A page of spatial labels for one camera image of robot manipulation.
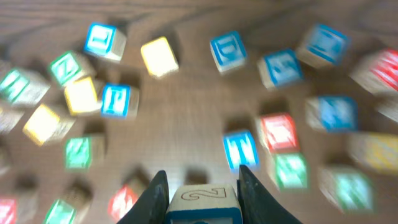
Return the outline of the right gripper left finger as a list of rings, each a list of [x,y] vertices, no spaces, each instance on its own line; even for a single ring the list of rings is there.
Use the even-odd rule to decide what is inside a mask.
[[[130,211],[118,224],[163,224],[169,207],[169,184],[166,171],[160,170]]]

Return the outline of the blue 2 block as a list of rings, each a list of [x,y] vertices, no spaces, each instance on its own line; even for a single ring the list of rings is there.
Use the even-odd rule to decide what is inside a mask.
[[[175,192],[164,223],[243,224],[243,216],[232,185],[183,185]]]

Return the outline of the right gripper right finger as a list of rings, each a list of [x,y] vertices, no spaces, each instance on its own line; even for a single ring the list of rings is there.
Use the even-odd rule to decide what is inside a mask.
[[[237,191],[244,224],[302,224],[245,165],[239,166]]]

